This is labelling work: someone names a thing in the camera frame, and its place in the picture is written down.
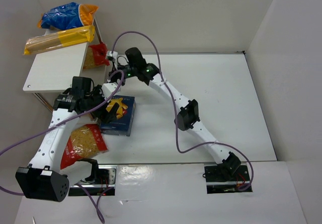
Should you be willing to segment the blue Barilla pasta box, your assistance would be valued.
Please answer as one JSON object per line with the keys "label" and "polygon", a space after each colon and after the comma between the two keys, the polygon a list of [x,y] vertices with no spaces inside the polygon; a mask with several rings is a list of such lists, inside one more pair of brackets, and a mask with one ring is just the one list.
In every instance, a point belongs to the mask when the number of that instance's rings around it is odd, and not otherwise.
{"label": "blue Barilla pasta box", "polygon": [[115,95],[109,103],[107,110],[110,111],[115,104],[119,105],[116,112],[116,120],[107,124],[101,123],[100,130],[103,134],[130,136],[136,108],[135,97]]}

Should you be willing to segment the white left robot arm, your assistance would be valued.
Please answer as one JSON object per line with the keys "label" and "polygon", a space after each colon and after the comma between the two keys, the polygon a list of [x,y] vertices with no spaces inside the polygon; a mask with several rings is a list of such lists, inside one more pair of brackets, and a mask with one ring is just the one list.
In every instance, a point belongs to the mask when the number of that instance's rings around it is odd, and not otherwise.
{"label": "white left robot arm", "polygon": [[102,122],[116,119],[116,107],[107,106],[120,89],[116,83],[92,87],[92,79],[73,77],[72,85],[55,99],[52,119],[42,143],[26,167],[19,167],[16,180],[26,198],[61,202],[71,186],[94,179],[98,163],[81,159],[61,169],[61,160],[71,133],[90,123],[89,114]]}

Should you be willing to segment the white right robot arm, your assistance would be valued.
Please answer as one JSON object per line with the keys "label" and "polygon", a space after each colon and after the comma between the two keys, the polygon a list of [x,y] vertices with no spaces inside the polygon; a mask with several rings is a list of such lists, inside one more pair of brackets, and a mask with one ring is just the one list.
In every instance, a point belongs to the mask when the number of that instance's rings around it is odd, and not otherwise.
{"label": "white right robot arm", "polygon": [[[164,76],[160,66],[148,63],[142,56],[140,50],[132,47],[125,51],[127,64],[118,62],[118,54],[108,51],[107,59],[113,64],[111,73],[121,70],[124,79],[138,78],[149,87],[155,89],[165,99],[170,100],[175,113],[176,146],[179,153],[184,154],[200,146],[206,148],[217,164],[220,177],[224,181],[233,179],[234,174],[241,165],[241,161],[232,151],[232,147],[219,143],[217,139],[207,130],[199,117],[199,106],[195,99],[188,99],[182,95]],[[201,143],[185,151],[179,148],[179,131],[185,131]]]}

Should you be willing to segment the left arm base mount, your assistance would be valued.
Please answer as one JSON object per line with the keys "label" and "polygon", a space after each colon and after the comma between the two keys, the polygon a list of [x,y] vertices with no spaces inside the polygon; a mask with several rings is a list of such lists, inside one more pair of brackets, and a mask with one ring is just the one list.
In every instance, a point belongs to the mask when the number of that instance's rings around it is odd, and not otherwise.
{"label": "left arm base mount", "polygon": [[100,175],[95,180],[86,181],[82,179],[78,182],[79,185],[84,187],[90,196],[114,196],[115,184],[117,177],[116,165],[99,165]]}

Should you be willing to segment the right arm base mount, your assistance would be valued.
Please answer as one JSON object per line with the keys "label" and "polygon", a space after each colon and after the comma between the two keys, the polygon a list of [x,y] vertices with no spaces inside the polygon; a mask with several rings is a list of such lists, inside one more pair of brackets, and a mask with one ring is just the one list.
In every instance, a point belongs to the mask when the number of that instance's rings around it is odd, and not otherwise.
{"label": "right arm base mount", "polygon": [[231,180],[224,180],[217,165],[205,165],[202,177],[206,180],[207,194],[223,194],[240,192],[250,182],[247,165],[241,165]]}

